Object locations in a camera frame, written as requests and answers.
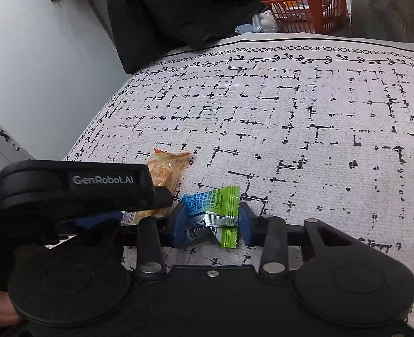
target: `candy wrapper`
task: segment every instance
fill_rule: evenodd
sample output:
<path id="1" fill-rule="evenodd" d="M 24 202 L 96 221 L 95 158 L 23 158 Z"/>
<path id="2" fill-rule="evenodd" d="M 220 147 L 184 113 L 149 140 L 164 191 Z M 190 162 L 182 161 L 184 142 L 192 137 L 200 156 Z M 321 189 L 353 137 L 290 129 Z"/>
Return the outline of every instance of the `candy wrapper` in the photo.
<path id="1" fill-rule="evenodd" d="M 164 186 L 174 194 L 181 171 L 189 159 L 190 152 L 167 153 L 154 148 L 154 153 L 147 163 L 154 186 Z M 166 215 L 167 212 L 168 208 L 125 213 L 122 222 L 128 225 L 138 224 L 144 217 L 155 214 Z"/>
<path id="2" fill-rule="evenodd" d="M 237 226 L 222 226 L 222 224 L 235 224 L 231 220 L 228 223 L 227 218 L 238 219 L 238 203 L 240 200 L 240 188 L 237 186 L 223 187 L 205 193 L 193 195 L 184 195 L 182 201 L 188 208 L 189 228 L 186 235 L 189 241 L 201 238 L 208 233 L 212 233 L 220 242 L 221 246 L 236 248 L 237 247 Z M 196 225 L 197 222 L 204 222 L 204 225 L 191 228 L 190 225 Z"/>

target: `orange snack wrapper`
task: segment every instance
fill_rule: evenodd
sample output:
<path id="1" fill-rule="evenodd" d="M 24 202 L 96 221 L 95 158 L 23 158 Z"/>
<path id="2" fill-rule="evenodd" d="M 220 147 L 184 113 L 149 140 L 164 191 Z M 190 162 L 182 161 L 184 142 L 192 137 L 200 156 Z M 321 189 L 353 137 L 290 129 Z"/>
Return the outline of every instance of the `orange snack wrapper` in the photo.
<path id="1" fill-rule="evenodd" d="M 154 186 L 164 186 L 171 191 L 171 194 L 174 194 L 179 176 L 189 159 L 190 152 L 167 153 L 154 147 L 154 153 L 147 163 Z M 126 213 L 123 221 L 127 218 L 126 223 L 138 224 L 144 217 L 155 214 L 166 215 L 167 212 L 168 208 L 137 211 L 132 214 L 129 213 L 129 217 L 126 217 L 128 215 Z"/>

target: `orange plastic basket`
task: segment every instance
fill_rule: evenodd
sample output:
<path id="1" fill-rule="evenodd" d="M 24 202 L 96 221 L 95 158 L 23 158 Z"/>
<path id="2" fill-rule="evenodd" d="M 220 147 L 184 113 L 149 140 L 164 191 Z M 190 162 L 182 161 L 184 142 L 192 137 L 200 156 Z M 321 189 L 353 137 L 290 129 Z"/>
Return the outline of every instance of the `orange plastic basket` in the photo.
<path id="1" fill-rule="evenodd" d="M 281 33 L 328 34 L 347 22 L 346 0 L 262 0 Z"/>

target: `black jacket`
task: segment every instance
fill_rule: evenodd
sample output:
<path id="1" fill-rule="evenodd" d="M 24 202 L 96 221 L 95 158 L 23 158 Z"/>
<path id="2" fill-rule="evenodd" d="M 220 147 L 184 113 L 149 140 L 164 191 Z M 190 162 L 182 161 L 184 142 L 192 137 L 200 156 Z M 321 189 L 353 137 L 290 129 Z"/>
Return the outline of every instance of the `black jacket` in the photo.
<path id="1" fill-rule="evenodd" d="M 201 49 L 230 36 L 262 9 L 261 0 L 107 0 L 113 38 L 126 73 L 170 49 Z"/>

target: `white wall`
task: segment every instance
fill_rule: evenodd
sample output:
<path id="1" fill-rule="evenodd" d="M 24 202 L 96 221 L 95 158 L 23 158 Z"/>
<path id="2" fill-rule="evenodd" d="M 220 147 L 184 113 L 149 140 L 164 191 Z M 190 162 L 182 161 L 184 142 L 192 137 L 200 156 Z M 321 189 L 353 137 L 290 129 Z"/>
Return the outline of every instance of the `white wall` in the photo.
<path id="1" fill-rule="evenodd" d="M 128 77 L 86 0 L 0 0 L 0 123 L 34 158 L 61 160 Z"/>

